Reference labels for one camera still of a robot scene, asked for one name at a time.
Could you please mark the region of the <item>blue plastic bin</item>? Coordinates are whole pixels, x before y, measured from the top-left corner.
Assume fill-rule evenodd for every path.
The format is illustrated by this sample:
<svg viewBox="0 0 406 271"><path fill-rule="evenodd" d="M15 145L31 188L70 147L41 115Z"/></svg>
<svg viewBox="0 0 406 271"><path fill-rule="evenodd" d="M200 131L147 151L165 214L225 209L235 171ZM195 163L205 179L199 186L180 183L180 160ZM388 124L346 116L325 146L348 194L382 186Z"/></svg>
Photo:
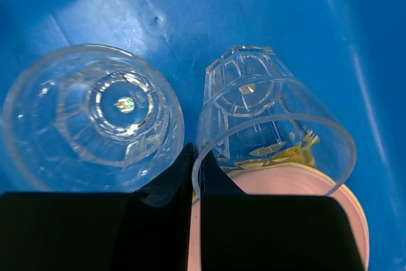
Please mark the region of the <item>blue plastic bin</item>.
<svg viewBox="0 0 406 271"><path fill-rule="evenodd" d="M347 181L363 206L371 270L405 269L405 0L1 0L1 96L55 49L107 44L157 68L196 137L206 67L268 46L351 133Z"/></svg>

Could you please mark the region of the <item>pink bowl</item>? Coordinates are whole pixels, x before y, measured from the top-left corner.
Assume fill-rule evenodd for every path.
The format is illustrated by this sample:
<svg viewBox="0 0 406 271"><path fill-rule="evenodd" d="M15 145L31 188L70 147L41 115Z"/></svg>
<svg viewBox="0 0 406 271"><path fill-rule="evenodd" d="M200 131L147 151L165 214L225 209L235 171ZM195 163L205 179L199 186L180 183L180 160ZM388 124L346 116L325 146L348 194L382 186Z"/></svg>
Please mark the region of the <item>pink bowl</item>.
<svg viewBox="0 0 406 271"><path fill-rule="evenodd" d="M248 194L324 195L334 181L321 171L302 164L285 164L259 171L236 171L229 177ZM339 202L339 193L335 200ZM351 226L364 269L369 268L369 231ZM188 270L200 270L200 202L193 195L188 251Z"/></svg>

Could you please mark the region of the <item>tan round plate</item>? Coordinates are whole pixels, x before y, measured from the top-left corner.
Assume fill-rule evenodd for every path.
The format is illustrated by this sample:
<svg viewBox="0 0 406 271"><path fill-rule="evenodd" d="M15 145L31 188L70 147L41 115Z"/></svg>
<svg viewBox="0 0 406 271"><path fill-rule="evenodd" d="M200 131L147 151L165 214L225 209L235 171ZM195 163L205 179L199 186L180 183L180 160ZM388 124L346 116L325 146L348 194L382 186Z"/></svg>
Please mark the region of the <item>tan round plate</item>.
<svg viewBox="0 0 406 271"><path fill-rule="evenodd" d="M349 216L351 226L354 227L356 223L359 227L363 227L365 231L368 231L367 217L356 195L345 184L340 185L337 190L333 191L333 198L337 197L336 192L339 193L339 203Z"/></svg>

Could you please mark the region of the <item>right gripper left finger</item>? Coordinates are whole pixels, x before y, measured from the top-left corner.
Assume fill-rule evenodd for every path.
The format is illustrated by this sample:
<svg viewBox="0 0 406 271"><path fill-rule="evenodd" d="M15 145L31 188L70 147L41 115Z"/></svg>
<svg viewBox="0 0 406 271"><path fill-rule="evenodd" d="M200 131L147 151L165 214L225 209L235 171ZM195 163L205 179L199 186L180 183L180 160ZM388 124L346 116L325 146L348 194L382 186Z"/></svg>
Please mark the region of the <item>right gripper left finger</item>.
<svg viewBox="0 0 406 271"><path fill-rule="evenodd" d="M1 196L2 270L186 270L194 147L132 193Z"/></svg>

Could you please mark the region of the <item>clear plastic cup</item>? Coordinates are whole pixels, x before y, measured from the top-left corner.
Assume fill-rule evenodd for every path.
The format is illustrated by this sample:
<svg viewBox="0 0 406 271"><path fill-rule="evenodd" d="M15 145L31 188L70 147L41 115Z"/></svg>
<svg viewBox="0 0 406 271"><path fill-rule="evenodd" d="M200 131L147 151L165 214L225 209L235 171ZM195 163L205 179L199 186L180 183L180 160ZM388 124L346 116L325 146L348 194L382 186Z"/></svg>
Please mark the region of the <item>clear plastic cup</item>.
<svg viewBox="0 0 406 271"><path fill-rule="evenodd" d="M226 175L297 166L333 194L351 175L355 142L329 109L269 47L234 46L206 69L192 186L214 157Z"/></svg>
<svg viewBox="0 0 406 271"><path fill-rule="evenodd" d="M56 50L23 71L1 109L1 170L17 191L134 192L170 167L183 113L164 76L100 44Z"/></svg>

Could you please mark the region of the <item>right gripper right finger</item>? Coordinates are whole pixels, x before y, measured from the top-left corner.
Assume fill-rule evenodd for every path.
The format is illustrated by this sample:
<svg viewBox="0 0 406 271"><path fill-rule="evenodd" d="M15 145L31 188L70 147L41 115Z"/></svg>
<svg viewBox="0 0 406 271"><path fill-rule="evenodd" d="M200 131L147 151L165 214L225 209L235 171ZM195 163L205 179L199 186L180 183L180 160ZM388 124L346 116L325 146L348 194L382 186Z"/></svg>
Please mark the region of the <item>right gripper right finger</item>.
<svg viewBox="0 0 406 271"><path fill-rule="evenodd" d="M248 194L213 153L200 163L203 270L363 270L345 210L324 195Z"/></svg>

